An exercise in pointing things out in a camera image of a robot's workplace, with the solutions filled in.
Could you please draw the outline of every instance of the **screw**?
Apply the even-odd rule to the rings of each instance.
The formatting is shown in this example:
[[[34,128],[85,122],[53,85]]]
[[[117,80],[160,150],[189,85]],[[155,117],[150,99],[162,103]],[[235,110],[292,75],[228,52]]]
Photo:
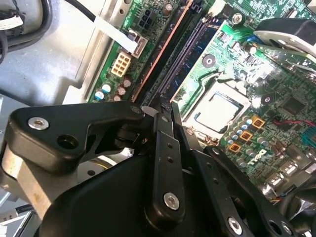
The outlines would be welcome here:
[[[163,195],[164,204],[171,210],[178,210],[180,207],[180,202],[177,196],[173,193],[166,193]]]
[[[290,236],[292,235],[292,231],[286,224],[282,223],[282,227]]]
[[[241,225],[234,217],[228,218],[228,224],[237,235],[239,236],[241,235],[242,233]]]
[[[169,122],[169,120],[165,116],[162,116],[161,119],[165,122]]]
[[[194,134],[193,131],[192,131],[191,129],[189,129],[189,128],[186,128],[186,132],[187,132],[189,135],[193,135],[193,134]]]
[[[240,13],[235,13],[232,17],[232,23],[238,25],[242,21],[242,15]]]
[[[136,106],[131,106],[131,109],[134,113],[137,113],[137,114],[142,114],[143,111],[141,109],[139,109],[138,107]]]
[[[219,151],[216,148],[213,148],[212,150],[215,154],[219,155]]]
[[[28,125],[32,129],[36,129],[36,130],[45,130],[45,129],[48,129],[48,127],[49,127],[48,121],[45,120],[44,118],[40,118],[40,117],[30,118],[28,120]]]

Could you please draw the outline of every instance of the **screw hole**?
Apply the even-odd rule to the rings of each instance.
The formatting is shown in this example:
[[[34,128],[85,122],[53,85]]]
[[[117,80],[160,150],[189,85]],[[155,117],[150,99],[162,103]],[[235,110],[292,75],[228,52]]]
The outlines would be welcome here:
[[[167,161],[172,164],[173,163],[173,158],[167,157]]]
[[[88,175],[90,176],[94,176],[95,175],[95,171],[94,170],[88,170]]]
[[[274,222],[274,221],[269,221],[269,224],[270,224],[270,226],[272,227],[272,229],[277,233],[277,234],[279,234],[279,235],[281,235],[282,234],[282,231],[281,231],[281,229],[280,229],[280,227],[279,226],[277,226],[277,224]]]
[[[66,134],[60,135],[57,138],[57,143],[60,147],[67,150],[75,149],[78,146],[77,139],[71,135],[66,135]]]

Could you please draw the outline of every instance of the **capacitor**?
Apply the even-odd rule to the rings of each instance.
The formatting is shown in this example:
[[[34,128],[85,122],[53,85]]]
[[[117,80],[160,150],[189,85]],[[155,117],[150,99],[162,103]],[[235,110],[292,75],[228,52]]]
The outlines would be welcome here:
[[[281,152],[284,152],[286,150],[286,146],[279,140],[276,141],[276,147]]]
[[[257,142],[263,147],[267,147],[269,145],[268,141],[264,137],[259,137]]]
[[[125,88],[128,88],[132,85],[132,80],[130,79],[130,76],[125,76],[123,80],[123,86]]]
[[[231,137],[226,137],[225,141],[227,142],[227,144],[232,145],[234,143],[233,139]]]
[[[240,127],[234,127],[234,131],[237,135],[242,135],[242,129]]]
[[[281,151],[277,148],[276,145],[272,145],[271,146],[271,151],[275,154],[275,156],[280,156],[282,155]]]
[[[111,92],[111,85],[110,84],[108,84],[108,83],[106,83],[106,84],[104,84],[103,86],[102,86],[102,90],[103,90],[103,92],[104,93],[110,93]]]
[[[250,157],[253,157],[253,158],[256,156],[256,153],[254,152],[253,149],[247,149],[247,150],[246,150],[246,154],[247,154],[248,156],[250,156]]]
[[[248,124],[248,125],[251,125],[251,124],[252,124],[252,119],[251,119],[250,116],[244,116],[244,117],[242,118],[242,120],[243,120],[246,124]]]
[[[120,97],[119,95],[115,95],[115,96],[113,97],[113,100],[114,100],[114,101],[121,101],[121,100],[122,100],[122,97]]]
[[[104,99],[104,94],[102,90],[98,90],[95,92],[94,97],[96,100],[103,100]]]
[[[234,141],[238,139],[238,135],[235,132],[230,132],[229,135]]]
[[[118,88],[118,94],[119,95],[125,95],[125,93],[126,93],[126,89],[123,86],[120,86]]]
[[[167,3],[165,6],[163,6],[161,12],[162,12],[163,16],[169,16],[172,11],[173,11],[173,6],[169,3]]]
[[[245,168],[247,166],[247,163],[243,158],[237,158],[236,162],[240,168]]]
[[[248,125],[247,125],[245,122],[243,122],[243,121],[239,122],[239,123],[238,123],[238,126],[239,126],[242,130],[247,130],[247,128],[248,128]]]
[[[251,55],[255,54],[257,52],[257,47],[251,44],[246,44],[243,47],[243,50],[245,50],[245,52],[250,53]]]

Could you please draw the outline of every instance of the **circuit component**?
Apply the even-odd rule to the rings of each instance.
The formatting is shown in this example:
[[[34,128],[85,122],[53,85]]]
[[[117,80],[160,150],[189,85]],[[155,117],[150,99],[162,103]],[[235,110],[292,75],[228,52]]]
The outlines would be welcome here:
[[[274,173],[269,178],[267,178],[266,182],[273,187],[276,187],[282,183],[284,180],[284,175],[281,173]]]
[[[234,153],[237,153],[241,150],[241,146],[240,145],[237,145],[236,143],[233,143],[232,145],[230,145],[228,147],[228,150],[234,152]]]
[[[123,51],[118,54],[118,57],[112,67],[111,73],[118,77],[123,77],[131,63],[131,56]]]
[[[251,117],[251,120],[252,120],[252,126],[256,127],[257,129],[262,128],[263,125],[265,124],[265,122],[256,115],[253,115]]]
[[[240,138],[244,141],[249,141],[252,138],[252,134],[250,132],[244,131],[242,132],[242,135],[240,135]]]
[[[291,115],[297,115],[305,108],[305,104],[294,96],[290,96],[282,105],[282,109]]]
[[[135,58],[139,58],[148,43],[148,39],[142,37],[141,35],[139,35],[137,32],[133,30],[129,30],[129,32],[133,33],[133,35],[136,35],[135,42],[137,43],[137,47],[134,53],[132,53],[132,56],[134,56]]]
[[[311,127],[302,134],[302,142],[316,149],[316,127]]]
[[[297,167],[298,165],[295,162],[289,160],[280,167],[280,171],[282,171],[287,176],[291,176],[297,171]]]

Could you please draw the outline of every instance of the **cable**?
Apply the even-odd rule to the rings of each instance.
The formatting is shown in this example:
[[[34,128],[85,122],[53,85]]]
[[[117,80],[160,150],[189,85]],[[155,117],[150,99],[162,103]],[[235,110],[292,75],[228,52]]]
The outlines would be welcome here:
[[[89,11],[84,5],[82,5],[77,0],[65,0],[66,2],[70,3],[72,6],[77,8],[79,11],[81,11],[86,17],[88,17],[92,22],[95,20],[95,15]]]
[[[53,21],[51,0],[41,0],[41,4],[43,17],[40,27],[33,32],[8,39],[9,50],[11,46],[16,46],[18,44],[41,38],[48,31]]]
[[[275,125],[291,124],[291,123],[306,123],[306,124],[308,124],[309,126],[312,126],[312,127],[316,126],[315,123],[313,123],[311,121],[308,121],[308,120],[284,120],[284,121],[274,120],[273,123]]]

